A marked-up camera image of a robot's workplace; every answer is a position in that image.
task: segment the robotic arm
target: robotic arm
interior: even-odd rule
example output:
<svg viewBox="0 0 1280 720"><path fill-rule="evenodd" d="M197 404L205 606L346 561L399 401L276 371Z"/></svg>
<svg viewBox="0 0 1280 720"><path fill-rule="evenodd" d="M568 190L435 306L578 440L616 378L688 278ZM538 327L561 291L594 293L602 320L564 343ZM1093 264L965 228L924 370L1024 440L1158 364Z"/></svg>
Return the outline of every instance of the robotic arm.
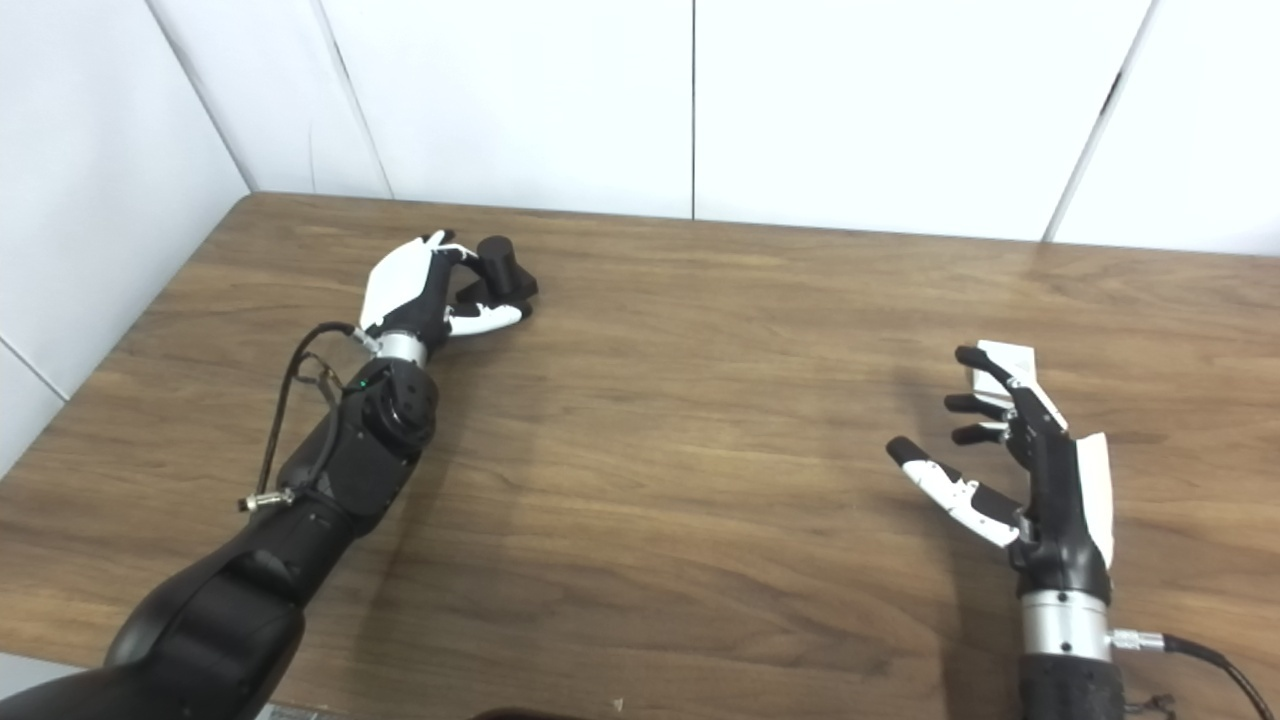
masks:
<svg viewBox="0 0 1280 720"><path fill-rule="evenodd" d="M995 378L1010 406L975 395L950 395L952 413L987 418L951 433L956 445L1004 445L1029 474L1030 501L1020 503L928 456L905 437L886 450L908 478L955 520L1002 547L1018 574L1023 606L1023 656L1018 689L1025 720L1120 720L1126 712L1162 711L1172 698L1126 703L1111 650L1181 652L1225 670L1258 715L1271 711L1257 689L1221 653L1160 633L1115 629L1111 605L1111 462L1106 436L1073 439L1066 419L1034 379L1005 368L977 347L957 347L956 360Z"/></svg>
<svg viewBox="0 0 1280 720"><path fill-rule="evenodd" d="M289 361L257 492L241 500L247 527L138 605L104 667L0 701L3 720L251 720L302 639L303 609L347 547L372 532L408 482L435 429L428 360L452 336L530 315L538 283L494 236L477 252L439 231L387 255L370 273L360 327L324 323ZM480 279L449 302L457 265ZM334 392L330 413L266 492L284 398L307 345L342 332L372 357Z"/></svg>

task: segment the black cable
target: black cable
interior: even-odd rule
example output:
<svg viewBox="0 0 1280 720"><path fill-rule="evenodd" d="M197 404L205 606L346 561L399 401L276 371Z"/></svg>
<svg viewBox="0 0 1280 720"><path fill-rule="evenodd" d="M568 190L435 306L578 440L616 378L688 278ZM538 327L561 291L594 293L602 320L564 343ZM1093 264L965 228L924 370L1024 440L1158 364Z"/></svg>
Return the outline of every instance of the black cable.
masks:
<svg viewBox="0 0 1280 720"><path fill-rule="evenodd" d="M329 430L325 433L324 446L320 448L320 455L316 455L315 464L311 465L311 470L307 471L306 487L311 487L311 483L320 477L320 470L329 464L329 457L333 456L333 450L338 445L338 429L342 427L342 409L338 405L338 397L334 395L333 388L329 386L329 378L337 380L338 375L329 370L328 373L316 378L316 386L320 388L320 395L324 396L325 402L329 404Z"/></svg>
<svg viewBox="0 0 1280 720"><path fill-rule="evenodd" d="M289 386L293 384L293 378L297 377L298 368L306 360L307 346L321 334L332 332L351 336L356 332L356 325L332 322L320 323L311 328L307 334L302 336L298 347L294 348L293 355L289 357L289 364L284 368L284 378L280 380L280 395L275 400L275 416L271 418L271 430L266 436L266 450L262 452L262 469L257 474L257 492L255 495L266 492L266 483L271 477L271 460L275 457L275 445L280 439L280 425L284 423L284 407L289 402Z"/></svg>
<svg viewBox="0 0 1280 720"><path fill-rule="evenodd" d="M1167 633L1165 634L1165 652L1179 652L1181 655L1189 655L1198 660L1203 660L1210 665L1216 665L1217 667L1221 667L1222 671L1230 675L1231 679L1235 680L1235 684L1239 685L1242 691L1244 691L1244 694L1248 696L1249 702L1253 703L1253 708L1258 711L1258 717L1261 717L1262 720L1275 720L1275 715L1271 714L1271 708L1267 707L1267 701L1262 700L1262 694L1258 692L1258 689L1254 688L1253 683L1251 683L1249 679L1244 676L1244 673L1240 673L1239 667L1231 665L1231 661L1228 660L1226 656L1222 655L1221 652L1210 647L1204 647L1197 642L1180 638L1178 635L1170 635Z"/></svg>

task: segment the wood grain surface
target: wood grain surface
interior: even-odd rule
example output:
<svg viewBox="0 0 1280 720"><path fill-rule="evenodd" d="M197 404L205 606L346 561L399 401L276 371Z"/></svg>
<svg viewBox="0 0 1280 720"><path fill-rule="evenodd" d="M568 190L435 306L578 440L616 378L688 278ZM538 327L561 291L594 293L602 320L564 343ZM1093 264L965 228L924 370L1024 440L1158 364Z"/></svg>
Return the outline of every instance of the wood grain surface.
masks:
<svg viewBox="0 0 1280 720"><path fill-rule="evenodd" d="M429 457L311 606L279 700L1015 717L1014 574L883 452L905 433L1023 495L1004 451L947 441L951 351L993 338L1033 345L1073 428L1111 437L1112 620L1207 642L1280 702L1280 263L275 195L0 483L0 651L97 664L236 532L297 338L356 318L369 268L438 227L511 236L536 314L433 360ZM323 415L294 397L285 452ZM1208 666L1119 661L1135 698L1252 716Z"/></svg>

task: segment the white wall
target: white wall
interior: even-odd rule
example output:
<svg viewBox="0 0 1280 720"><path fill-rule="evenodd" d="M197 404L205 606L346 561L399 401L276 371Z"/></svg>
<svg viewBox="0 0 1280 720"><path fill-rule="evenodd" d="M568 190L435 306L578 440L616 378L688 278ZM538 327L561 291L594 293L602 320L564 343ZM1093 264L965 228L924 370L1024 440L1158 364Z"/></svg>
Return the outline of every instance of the white wall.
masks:
<svg viewBox="0 0 1280 720"><path fill-rule="evenodd" d="M246 187L141 0L0 17L3 474Z"/></svg>
<svg viewBox="0 0 1280 720"><path fill-rule="evenodd" d="M700 0L696 217L1041 240L1147 0Z"/></svg>
<svg viewBox="0 0 1280 720"><path fill-rule="evenodd" d="M253 190L390 197L319 0L152 0Z"/></svg>
<svg viewBox="0 0 1280 720"><path fill-rule="evenodd" d="M1280 255L1280 4L1160 0L1056 240Z"/></svg>
<svg viewBox="0 0 1280 720"><path fill-rule="evenodd" d="M397 197L690 217L692 0L326 0Z"/></svg>

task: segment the black robotic arm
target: black robotic arm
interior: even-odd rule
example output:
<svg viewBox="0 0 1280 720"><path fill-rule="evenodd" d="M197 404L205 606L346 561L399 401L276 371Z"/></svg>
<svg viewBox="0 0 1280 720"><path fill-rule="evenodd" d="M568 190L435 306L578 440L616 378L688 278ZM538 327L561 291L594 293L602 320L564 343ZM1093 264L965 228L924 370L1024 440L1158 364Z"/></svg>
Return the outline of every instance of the black robotic arm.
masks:
<svg viewBox="0 0 1280 720"><path fill-rule="evenodd" d="M289 361L247 527L137 606L104 667L0 701L0 720L251 720L297 651L303 610L347 547L378 527L435 429L428 360L451 336L492 332L530 314L538 283L494 236L477 252L439 231L387 255L370 273L360 327L324 323ZM457 265L480 279L448 299ZM372 354L344 387L319 380L330 414L266 492L284 398L324 332Z"/></svg>

